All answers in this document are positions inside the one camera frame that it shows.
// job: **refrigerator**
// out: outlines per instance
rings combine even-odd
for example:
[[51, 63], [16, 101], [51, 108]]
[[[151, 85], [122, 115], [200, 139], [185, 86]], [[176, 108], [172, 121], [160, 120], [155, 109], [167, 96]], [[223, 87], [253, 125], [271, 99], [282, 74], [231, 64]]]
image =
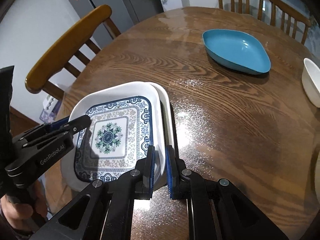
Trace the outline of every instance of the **refrigerator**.
[[[94, 8], [107, 4], [112, 9], [111, 19], [121, 33], [133, 25], [163, 12], [160, 0], [69, 0], [80, 18]], [[101, 24], [92, 36], [100, 48], [108, 45], [112, 38]]]

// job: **human hand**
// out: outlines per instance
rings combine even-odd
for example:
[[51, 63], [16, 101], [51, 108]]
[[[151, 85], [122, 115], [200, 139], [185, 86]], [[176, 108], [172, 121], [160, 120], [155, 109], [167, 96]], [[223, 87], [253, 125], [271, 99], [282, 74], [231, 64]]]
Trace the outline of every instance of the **human hand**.
[[[36, 194], [35, 210], [42, 217], [46, 217], [48, 213], [45, 198], [41, 192], [41, 184], [38, 180], [34, 183], [33, 190]], [[33, 214], [33, 209], [28, 204], [12, 204], [4, 195], [1, 198], [1, 207], [8, 223], [14, 228], [23, 231], [31, 231], [24, 219], [28, 219]]]

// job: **wooden table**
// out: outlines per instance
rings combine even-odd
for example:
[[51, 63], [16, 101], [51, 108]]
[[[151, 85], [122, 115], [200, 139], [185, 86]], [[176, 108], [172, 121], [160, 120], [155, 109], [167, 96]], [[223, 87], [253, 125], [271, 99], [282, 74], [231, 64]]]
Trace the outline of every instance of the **wooden table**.
[[[205, 52], [202, 33], [232, 29], [256, 37], [271, 70], [263, 77], [217, 65]], [[203, 177], [231, 180], [290, 239], [299, 239], [319, 204], [312, 182], [317, 109], [301, 84], [307, 48], [252, 16], [188, 7], [143, 21], [115, 39], [66, 92], [59, 117], [84, 96], [131, 81], [151, 81], [168, 92], [179, 155]], [[59, 164], [46, 174], [54, 211], [70, 200]], [[135, 207], [132, 239], [188, 239], [184, 201], [167, 188], [149, 205]]]

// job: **patterned plate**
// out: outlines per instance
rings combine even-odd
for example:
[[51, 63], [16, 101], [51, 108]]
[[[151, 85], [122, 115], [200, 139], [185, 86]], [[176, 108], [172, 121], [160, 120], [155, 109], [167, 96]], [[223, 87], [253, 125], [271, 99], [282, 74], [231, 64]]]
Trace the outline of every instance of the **patterned plate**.
[[78, 179], [111, 181], [135, 167], [153, 144], [151, 104], [145, 97], [92, 106], [90, 128], [79, 133], [74, 169]]

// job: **metal bolt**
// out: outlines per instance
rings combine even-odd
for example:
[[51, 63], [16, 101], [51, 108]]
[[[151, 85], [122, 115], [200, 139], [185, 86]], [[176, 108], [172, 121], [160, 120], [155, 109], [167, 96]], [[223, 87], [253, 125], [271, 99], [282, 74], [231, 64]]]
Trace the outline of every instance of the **metal bolt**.
[[228, 185], [229, 185], [229, 180], [227, 180], [227, 179], [220, 179], [219, 183], [220, 183], [220, 185], [222, 185], [222, 186], [228, 186]]
[[102, 181], [99, 179], [96, 179], [94, 182], [92, 182], [92, 186], [94, 187], [100, 187], [102, 185]]
[[140, 171], [139, 171], [139, 170], [131, 170], [131, 171], [130, 171], [130, 174], [131, 174], [132, 176], [138, 176], [138, 175], [140, 174]]
[[182, 173], [184, 176], [189, 176], [189, 175], [191, 175], [191, 170], [184, 169], [181, 173]]

